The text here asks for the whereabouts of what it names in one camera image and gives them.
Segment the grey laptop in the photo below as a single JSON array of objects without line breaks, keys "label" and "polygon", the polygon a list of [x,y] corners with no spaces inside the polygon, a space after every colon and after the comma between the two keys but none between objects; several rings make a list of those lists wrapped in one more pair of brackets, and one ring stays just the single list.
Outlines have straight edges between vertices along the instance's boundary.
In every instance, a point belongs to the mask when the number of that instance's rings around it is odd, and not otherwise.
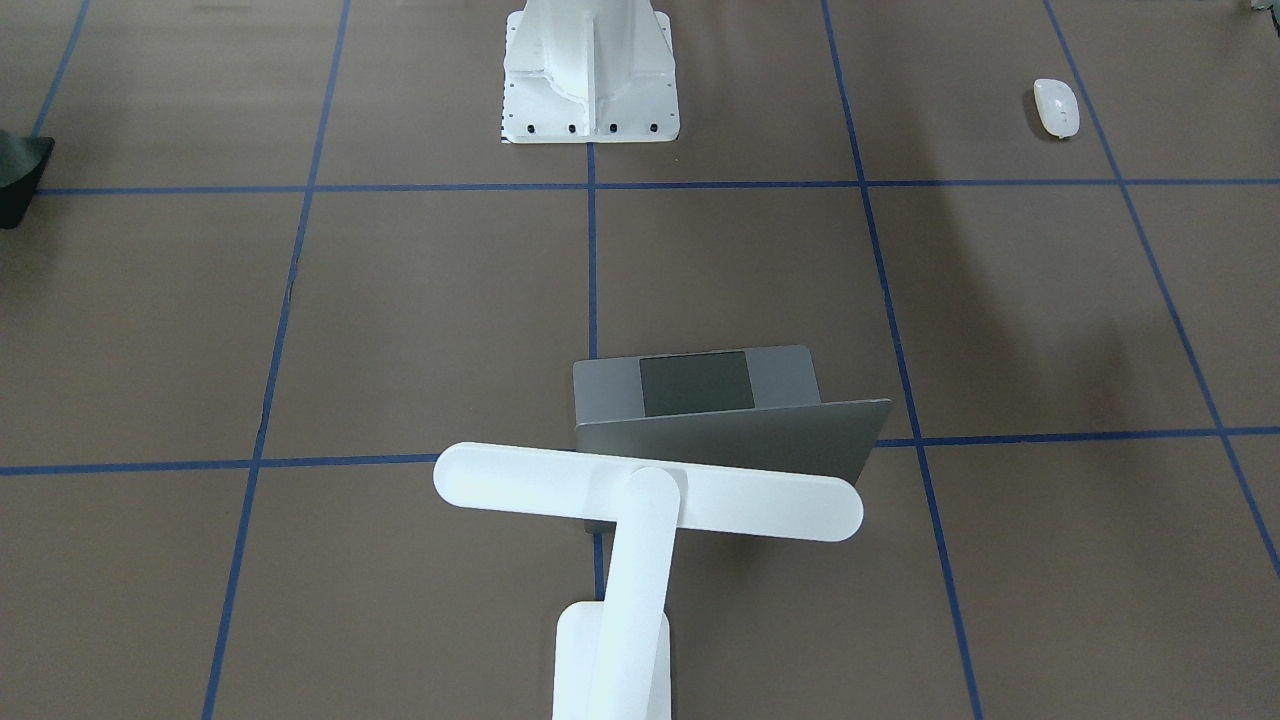
[{"label": "grey laptop", "polygon": [[804,345],[580,360],[586,454],[836,477],[855,484],[890,398],[826,402]]}]

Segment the black mouse pad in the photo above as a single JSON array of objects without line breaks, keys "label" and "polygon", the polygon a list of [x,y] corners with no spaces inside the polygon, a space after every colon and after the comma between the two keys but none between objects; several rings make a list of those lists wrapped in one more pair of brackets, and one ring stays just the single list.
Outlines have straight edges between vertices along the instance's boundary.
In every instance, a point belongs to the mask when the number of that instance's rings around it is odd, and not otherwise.
[{"label": "black mouse pad", "polygon": [[23,222],[54,147],[52,137],[24,137],[1,129],[3,229],[15,229]]}]

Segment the white desk lamp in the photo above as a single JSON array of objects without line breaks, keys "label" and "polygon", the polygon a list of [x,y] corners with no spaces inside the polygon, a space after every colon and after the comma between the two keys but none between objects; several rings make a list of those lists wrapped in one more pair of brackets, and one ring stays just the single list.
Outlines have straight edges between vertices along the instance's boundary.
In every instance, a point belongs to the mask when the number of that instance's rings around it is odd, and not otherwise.
[{"label": "white desk lamp", "polygon": [[666,597],[678,530],[842,542],[864,520],[838,478],[655,459],[462,442],[433,478],[462,509],[614,523],[603,600],[557,621],[554,719],[671,717]]}]

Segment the white computer mouse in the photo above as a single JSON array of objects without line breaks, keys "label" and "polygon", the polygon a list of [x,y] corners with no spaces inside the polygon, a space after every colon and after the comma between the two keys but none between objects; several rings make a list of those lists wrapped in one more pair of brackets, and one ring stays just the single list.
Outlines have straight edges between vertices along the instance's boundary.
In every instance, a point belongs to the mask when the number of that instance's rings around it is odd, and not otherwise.
[{"label": "white computer mouse", "polygon": [[1080,129],[1080,108],[1073,88],[1060,79],[1038,78],[1032,95],[1044,132],[1051,137],[1073,138]]}]

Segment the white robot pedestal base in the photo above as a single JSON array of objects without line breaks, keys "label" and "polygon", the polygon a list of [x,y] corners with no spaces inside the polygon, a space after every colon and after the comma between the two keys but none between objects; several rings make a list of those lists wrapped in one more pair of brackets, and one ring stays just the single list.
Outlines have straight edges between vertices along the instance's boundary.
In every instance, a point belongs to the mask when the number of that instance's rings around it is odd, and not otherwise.
[{"label": "white robot pedestal base", "polygon": [[527,1],[506,18],[500,140],[664,143],[681,132],[669,17],[649,1]]}]

